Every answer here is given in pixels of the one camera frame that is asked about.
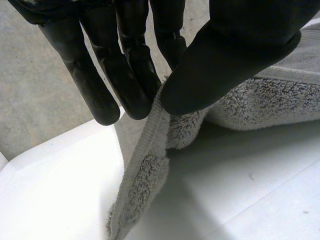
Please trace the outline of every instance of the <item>fingertip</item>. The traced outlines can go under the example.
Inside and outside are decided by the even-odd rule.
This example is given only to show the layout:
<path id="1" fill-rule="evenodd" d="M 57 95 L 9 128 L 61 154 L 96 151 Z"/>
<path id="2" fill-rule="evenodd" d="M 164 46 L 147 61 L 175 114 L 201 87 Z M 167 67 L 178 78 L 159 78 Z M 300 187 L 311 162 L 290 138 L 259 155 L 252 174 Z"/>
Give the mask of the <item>fingertip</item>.
<path id="1" fill-rule="evenodd" d="M 168 86 L 168 82 L 166 82 L 163 86 L 163 89 L 160 93 L 160 103 L 164 110 L 174 116 L 181 116 L 181 110 L 182 108 L 179 107 L 179 104 L 177 100 L 174 98 L 174 95 L 172 94 L 172 88 Z"/>
<path id="2" fill-rule="evenodd" d="M 91 111 L 97 123 L 103 126 L 115 124 L 120 118 L 120 108 L 115 100 L 102 104 L 98 97 L 94 100 L 95 109 Z"/>
<path id="3" fill-rule="evenodd" d="M 152 102 L 146 97 L 144 100 L 130 106 L 129 109 L 127 108 L 125 112 L 134 120 L 142 120 L 149 115 L 151 107 Z"/>

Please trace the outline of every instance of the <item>gray towel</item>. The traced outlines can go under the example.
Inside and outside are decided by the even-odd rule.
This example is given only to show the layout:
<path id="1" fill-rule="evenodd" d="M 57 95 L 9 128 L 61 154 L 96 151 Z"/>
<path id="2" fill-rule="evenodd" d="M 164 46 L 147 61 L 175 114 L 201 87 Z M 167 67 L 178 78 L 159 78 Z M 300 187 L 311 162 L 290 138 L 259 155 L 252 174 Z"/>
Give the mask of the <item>gray towel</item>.
<path id="1" fill-rule="evenodd" d="M 301 44 L 291 55 L 207 109 L 170 116 L 161 107 L 158 93 L 147 119 L 135 121 L 127 115 L 120 119 L 115 128 L 125 171 L 110 210 L 109 240 L 123 240 L 139 221 L 166 181 L 166 149 L 188 146 L 204 119 L 242 131 L 320 119 L 320 73 L 316 71 L 320 55 L 314 54 L 320 51 L 320 41 L 314 37 L 319 29 L 316 24 L 303 30 Z"/>

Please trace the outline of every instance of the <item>gray floor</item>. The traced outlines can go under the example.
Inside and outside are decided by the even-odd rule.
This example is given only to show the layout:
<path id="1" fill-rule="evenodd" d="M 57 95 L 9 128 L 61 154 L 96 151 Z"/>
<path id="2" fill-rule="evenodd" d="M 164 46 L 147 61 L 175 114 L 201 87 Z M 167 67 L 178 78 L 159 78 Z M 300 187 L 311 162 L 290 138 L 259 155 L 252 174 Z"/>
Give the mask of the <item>gray floor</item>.
<path id="1" fill-rule="evenodd" d="M 186 2 L 182 34 L 189 44 L 209 19 L 209 0 Z M 170 69 L 156 46 L 152 14 L 147 29 L 146 41 L 163 79 Z M 8 160 L 93 119 L 59 55 L 38 27 L 4 0 L 0 1 L 0 81 L 0 152 Z"/>

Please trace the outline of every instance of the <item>robotic hand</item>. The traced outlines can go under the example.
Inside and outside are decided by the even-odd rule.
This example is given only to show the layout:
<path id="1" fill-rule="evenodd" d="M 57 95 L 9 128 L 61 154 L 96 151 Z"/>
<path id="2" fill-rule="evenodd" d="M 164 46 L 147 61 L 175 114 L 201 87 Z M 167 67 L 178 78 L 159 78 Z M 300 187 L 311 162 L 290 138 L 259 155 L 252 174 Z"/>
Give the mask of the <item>robotic hand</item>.
<path id="1" fill-rule="evenodd" d="M 116 122 L 119 108 L 93 66 L 80 23 L 126 112 L 147 116 L 160 85 L 144 37 L 148 0 L 9 2 L 40 25 L 99 123 Z M 180 36 L 185 0 L 150 0 L 157 44 L 173 70 L 161 92 L 170 114 L 204 109 L 286 57 L 300 41 L 300 28 L 320 10 L 320 0 L 209 2 L 210 20 L 186 49 Z"/>
<path id="2" fill-rule="evenodd" d="M 81 25 L 97 60 L 127 114 L 145 118 L 161 85 L 146 45 L 149 0 L 9 0 L 39 25 L 60 54 L 96 121 L 111 125 L 120 110 L 85 46 Z M 187 48 L 180 36 L 184 0 L 150 0 L 157 44 L 174 69 Z M 118 31 L 122 54 L 118 43 Z"/>

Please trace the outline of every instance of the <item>towel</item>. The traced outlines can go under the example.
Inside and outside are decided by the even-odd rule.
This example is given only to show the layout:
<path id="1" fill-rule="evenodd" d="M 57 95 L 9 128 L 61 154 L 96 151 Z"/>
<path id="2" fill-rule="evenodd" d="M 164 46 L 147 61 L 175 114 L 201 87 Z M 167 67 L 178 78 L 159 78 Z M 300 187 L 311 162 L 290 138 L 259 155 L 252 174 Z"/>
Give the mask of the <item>towel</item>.
<path id="1" fill-rule="evenodd" d="M 319 51 L 314 34 L 319 29 L 320 24 L 303 29 L 291 55 L 204 110 L 171 116 L 161 107 L 160 89 L 147 119 L 136 121 L 125 114 L 115 124 L 125 171 L 106 224 L 109 240 L 125 239 L 166 181 L 166 150 L 187 147 L 204 120 L 250 131 L 320 119 L 320 72 L 314 54 Z"/>

